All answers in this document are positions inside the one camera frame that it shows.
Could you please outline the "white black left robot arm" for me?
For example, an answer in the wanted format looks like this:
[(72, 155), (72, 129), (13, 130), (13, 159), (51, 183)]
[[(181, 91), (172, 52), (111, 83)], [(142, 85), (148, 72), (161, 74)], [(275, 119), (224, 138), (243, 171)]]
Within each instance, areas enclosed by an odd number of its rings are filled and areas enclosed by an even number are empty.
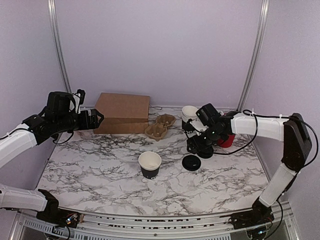
[[(97, 129), (104, 115), (95, 108), (81, 108), (86, 92), (53, 91), (46, 106), (38, 114), (24, 119), (21, 124), (0, 138), (0, 165), (4, 167), (17, 156), (40, 146), (48, 140), (58, 144), (62, 133)], [(1, 184), (0, 207), (5, 210), (31, 210), (36, 218), (59, 227), (76, 228), (81, 214), (60, 208), (59, 201), (48, 190), (27, 190)]]

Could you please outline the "single black paper cup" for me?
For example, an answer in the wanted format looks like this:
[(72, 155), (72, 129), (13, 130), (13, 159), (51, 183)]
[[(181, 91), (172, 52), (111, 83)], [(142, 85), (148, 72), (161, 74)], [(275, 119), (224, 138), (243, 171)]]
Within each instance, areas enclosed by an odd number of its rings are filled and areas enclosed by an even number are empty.
[(152, 151), (145, 151), (138, 157), (138, 163), (144, 178), (154, 180), (160, 170), (162, 158)]

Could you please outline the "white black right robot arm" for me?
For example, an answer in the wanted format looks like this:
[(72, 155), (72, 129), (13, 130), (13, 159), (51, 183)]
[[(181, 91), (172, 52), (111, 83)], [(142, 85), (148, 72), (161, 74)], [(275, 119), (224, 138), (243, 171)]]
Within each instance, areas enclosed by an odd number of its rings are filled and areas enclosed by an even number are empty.
[(310, 152), (319, 152), (319, 140), (309, 132), (314, 129), (304, 121), (299, 113), (291, 115), (260, 115), (253, 110), (245, 109), (220, 114), (212, 105), (200, 108), (194, 118), (186, 121), (186, 126), (192, 127), (195, 135), (187, 139), (187, 149), (190, 153), (203, 157), (215, 154), (214, 145), (226, 141), (234, 135), (247, 135), (252, 140), (269, 139), (278, 141), (281, 146), (276, 150), (279, 157), (278, 167), (270, 175), (269, 182), (252, 204), (251, 209), (233, 213), (229, 222), (234, 229), (253, 227), (272, 222), (274, 214), (272, 206), (278, 202), (297, 179), (302, 169), (312, 163)]

